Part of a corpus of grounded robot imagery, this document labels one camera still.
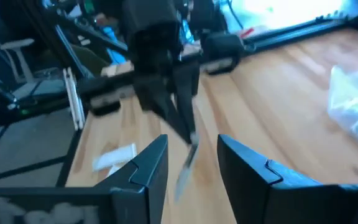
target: wires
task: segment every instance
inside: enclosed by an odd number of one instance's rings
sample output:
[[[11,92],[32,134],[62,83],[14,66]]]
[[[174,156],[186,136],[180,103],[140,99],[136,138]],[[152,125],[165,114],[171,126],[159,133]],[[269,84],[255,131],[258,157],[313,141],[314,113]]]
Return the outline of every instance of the wires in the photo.
[[[240,19],[237,17],[236,13],[234,12],[233,6],[232,6],[232,2],[233,0],[227,0],[226,3],[229,6],[229,9],[231,11],[231,14],[233,15],[233,17],[235,18],[235,20],[237,21],[237,23],[239,24],[240,28],[243,30],[244,26],[242,25]]]

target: black clamp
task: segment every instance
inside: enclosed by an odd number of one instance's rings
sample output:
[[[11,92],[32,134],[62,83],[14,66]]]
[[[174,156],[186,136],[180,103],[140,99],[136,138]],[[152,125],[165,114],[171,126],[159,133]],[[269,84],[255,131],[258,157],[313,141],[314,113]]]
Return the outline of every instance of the black clamp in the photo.
[[[244,43],[236,34],[212,33],[201,39],[204,57],[207,61],[230,59],[230,64],[216,70],[207,71],[210,75],[219,75],[233,71],[239,64],[244,53]]]
[[[153,111],[164,119],[187,144],[192,143],[190,135],[196,129],[192,98],[197,94],[199,75],[198,63],[190,62],[174,66],[167,77],[140,74],[134,79],[142,110]]]

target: wooden tabletop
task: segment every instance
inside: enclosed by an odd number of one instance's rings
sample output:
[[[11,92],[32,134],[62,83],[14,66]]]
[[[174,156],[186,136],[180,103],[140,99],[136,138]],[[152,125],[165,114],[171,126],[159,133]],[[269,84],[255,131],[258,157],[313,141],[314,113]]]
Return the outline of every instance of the wooden tabletop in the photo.
[[[92,172],[104,152],[136,143],[138,152],[168,134],[169,175],[162,223],[235,223],[219,173],[219,133],[323,183],[358,183],[358,142],[327,112],[333,65],[358,69],[358,32],[341,30],[253,55],[230,74],[202,75],[194,99],[200,153],[178,203],[175,182],[187,155],[185,144],[136,98],[120,112],[88,115],[67,186],[93,186],[108,170]]]

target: floor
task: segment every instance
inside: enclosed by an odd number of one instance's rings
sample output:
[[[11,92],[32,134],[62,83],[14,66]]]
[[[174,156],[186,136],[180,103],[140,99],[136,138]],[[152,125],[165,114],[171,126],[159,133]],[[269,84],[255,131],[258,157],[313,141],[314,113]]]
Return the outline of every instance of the floor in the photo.
[[[358,14],[358,1],[233,0],[233,8],[244,27],[264,24],[269,28],[279,28],[308,21],[337,9]],[[230,31],[239,30],[239,25],[227,6],[223,6],[223,11]],[[0,140],[0,172],[65,155],[73,132],[72,120],[67,110],[13,124]],[[58,164],[1,179],[0,187],[52,187],[57,181],[61,166]]]

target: black metal frame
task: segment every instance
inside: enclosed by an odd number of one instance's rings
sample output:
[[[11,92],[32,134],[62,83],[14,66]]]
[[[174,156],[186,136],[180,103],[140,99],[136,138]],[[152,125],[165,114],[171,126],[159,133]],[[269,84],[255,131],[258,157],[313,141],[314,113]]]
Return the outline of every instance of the black metal frame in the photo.
[[[167,179],[168,137],[161,135],[95,187],[0,189],[0,224],[2,218],[9,223],[158,223]]]
[[[217,150],[237,223],[358,224],[358,184],[321,184],[225,135]]]
[[[73,53],[70,45],[68,44],[66,38],[63,35],[62,29],[60,28],[60,25],[74,29],[76,32],[79,32],[81,34],[83,34],[83,36],[86,36],[87,38],[90,38],[92,40],[95,41],[99,41],[101,43],[103,43],[104,45],[106,45],[107,47],[113,49],[113,50],[117,50],[118,52],[126,55],[127,57],[131,57],[130,55],[127,54],[127,51],[125,48],[123,48],[120,45],[115,44],[114,42],[111,42],[110,40],[108,40],[107,38],[104,38],[103,36],[100,36],[99,34],[96,33],[92,33],[90,32],[88,29],[86,29],[85,27],[82,27],[78,24],[75,24],[74,21],[69,21],[67,20],[64,15],[62,13],[60,13],[58,11],[58,9],[55,8],[49,8],[46,9],[44,8],[43,5],[41,5],[39,0],[33,0],[33,1],[19,1],[22,6],[24,7],[26,13],[28,13],[29,17],[32,19],[32,22],[34,23],[35,27],[37,27],[39,29],[39,32],[42,34],[41,36],[45,37],[45,42],[48,44],[48,46],[51,48],[51,50],[53,50],[55,52],[55,55],[57,57],[59,57],[59,59],[62,62],[62,65],[64,67],[71,67],[73,68],[74,73],[76,74],[77,79],[81,79],[83,77],[86,76],[86,73],[83,71],[81,64],[79,63],[76,55]],[[217,67],[218,67],[218,71],[219,73],[221,72],[228,72],[231,71],[235,68],[235,66],[239,63],[240,59],[242,57],[246,57],[252,54],[256,54],[259,53],[261,51],[264,50],[268,50],[268,49],[272,49],[275,47],[279,47],[285,44],[290,44],[292,42],[295,41],[299,41],[299,40],[303,40],[303,39],[307,39],[307,38],[311,38],[311,37],[315,37],[317,35],[322,35],[334,30],[338,30],[338,29],[343,29],[343,28],[353,28],[353,29],[357,29],[358,30],[358,17],[355,18],[349,18],[348,16],[341,14],[340,12],[335,12],[329,16],[321,16],[321,17],[317,17],[315,20],[313,21],[309,21],[303,24],[299,24],[296,26],[292,26],[292,27],[287,27],[284,29],[280,29],[280,30],[273,30],[270,32],[266,32],[260,35],[256,35],[253,37],[249,37],[246,38],[244,40],[242,40],[243,44],[244,44],[244,48],[243,49],[235,49],[234,47],[238,47],[238,46],[234,46],[230,44],[229,42],[226,42],[224,44],[226,44],[226,48],[222,49],[219,47],[213,48],[213,45],[216,44],[214,43],[214,40],[206,40],[204,42],[203,47],[207,47],[208,49],[205,49],[207,54],[204,54],[203,57],[197,58],[196,56],[196,60],[199,63],[206,63],[206,62],[211,62],[211,61],[217,61]],[[232,63],[230,65],[221,65],[219,63],[220,60],[222,59],[227,59],[227,58],[231,58],[232,59]],[[128,72],[128,73],[123,73],[120,75],[116,75],[114,77],[101,77],[101,78],[97,78],[94,80],[88,80],[87,82],[84,82],[83,85],[80,84],[80,93],[81,96],[83,98],[87,98],[90,99],[94,96],[98,96],[98,95],[102,95],[104,93],[110,93],[110,92],[114,92],[114,91],[118,91],[121,88],[124,88],[128,85],[132,85],[134,81],[134,73],[133,72]],[[159,142],[159,144],[165,144],[164,142],[162,143],[161,137],[158,138],[156,141]],[[66,172],[68,173],[69,168],[71,166],[72,163],[72,159],[75,155],[75,148],[76,148],[76,144],[73,143],[73,149],[69,150],[69,153],[67,155],[67,157],[69,158],[70,162],[68,162],[67,164],[64,165],[64,170],[65,170],[65,174],[63,175],[62,178],[59,178],[58,181],[58,186],[59,187],[63,187],[64,183],[65,183],[65,179],[66,177]],[[135,160],[138,163],[147,163],[148,166],[153,166],[153,165],[159,165],[161,163],[161,160],[151,160],[150,159],[144,159],[144,154],[141,154],[142,156],[138,156],[135,158]],[[164,169],[167,169],[167,164],[165,164],[167,161],[165,161],[165,159],[163,159],[163,164],[164,164]],[[133,174],[135,172],[136,169],[134,164],[129,163],[129,165],[126,165],[124,168],[120,169],[120,172],[127,172],[127,169],[131,169],[131,171],[129,173]],[[140,168],[140,166],[138,166],[139,170],[138,170],[138,174],[140,175],[143,170]],[[163,177],[158,177],[158,178],[162,178],[162,180],[155,180],[153,179],[153,181],[161,181],[160,184],[164,184],[166,186],[166,174],[165,174],[164,170],[164,175]],[[34,198],[38,198],[39,200],[46,200],[48,202],[49,205],[55,205],[56,203],[60,203],[62,202],[62,199],[60,197],[64,198],[65,202],[72,202],[72,203],[77,203],[79,205],[84,205],[86,203],[90,203],[90,204],[100,204],[102,205],[103,203],[105,203],[103,205],[103,207],[108,207],[109,210],[103,210],[104,212],[108,213],[108,211],[113,210],[118,210],[121,209],[120,207],[122,205],[117,205],[116,206],[116,201],[122,201],[124,202],[126,205],[128,206],[132,206],[132,205],[137,205],[136,202],[138,202],[139,200],[142,201],[141,206],[142,207],[142,211],[143,212],[151,212],[151,211],[146,211],[144,210],[144,208],[148,208],[151,205],[154,205],[156,202],[153,200],[150,200],[150,198],[144,198],[145,194],[144,192],[148,192],[148,194],[151,193],[151,189],[152,188],[148,188],[148,190],[141,190],[139,188],[136,188],[138,191],[136,192],[131,192],[128,191],[128,184],[132,183],[131,182],[131,177],[128,177],[128,175],[125,176],[125,178],[120,178],[117,177],[118,175],[115,175],[114,181],[112,181],[112,179],[106,179],[104,182],[100,183],[99,185],[95,186],[94,188],[88,188],[88,189],[5,189],[3,191],[0,190],[0,197],[10,197],[12,200],[15,201],[21,201],[21,200],[26,200],[29,197],[34,197]],[[116,187],[117,184],[122,184],[120,190],[118,189],[112,189],[112,187]],[[158,194],[158,203],[159,206],[161,206],[161,195]],[[112,206],[108,205],[107,201],[112,202]],[[42,207],[43,205],[39,205],[37,204],[35,201],[34,202],[29,202],[28,206],[34,206],[35,208],[39,208]],[[100,213],[99,212],[99,216],[103,217],[106,214],[104,213]],[[120,220],[119,218],[117,219],[117,216],[119,216],[119,213],[114,213],[114,215],[116,215],[115,218],[116,220]],[[103,223],[109,223],[109,221],[111,221],[113,218],[108,217],[106,218],[106,220],[103,221]],[[147,220],[144,220],[144,222],[146,223],[152,223],[151,218],[148,218]]]

